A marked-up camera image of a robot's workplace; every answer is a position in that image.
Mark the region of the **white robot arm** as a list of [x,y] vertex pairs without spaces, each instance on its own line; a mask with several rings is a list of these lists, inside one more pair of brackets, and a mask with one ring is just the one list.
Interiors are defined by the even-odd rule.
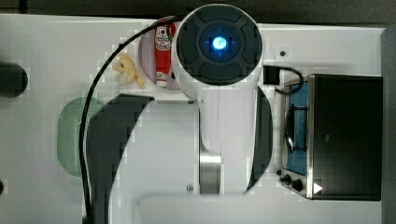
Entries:
[[259,87],[263,40],[243,10],[223,4],[185,16],[173,38],[171,64],[183,93],[199,108],[199,146],[172,169],[135,175],[139,160],[130,143],[138,119],[153,98],[121,94],[90,120],[88,130],[92,209],[84,224],[137,224],[135,207],[152,192],[180,190],[193,180],[200,194],[245,194],[268,162],[272,114]]

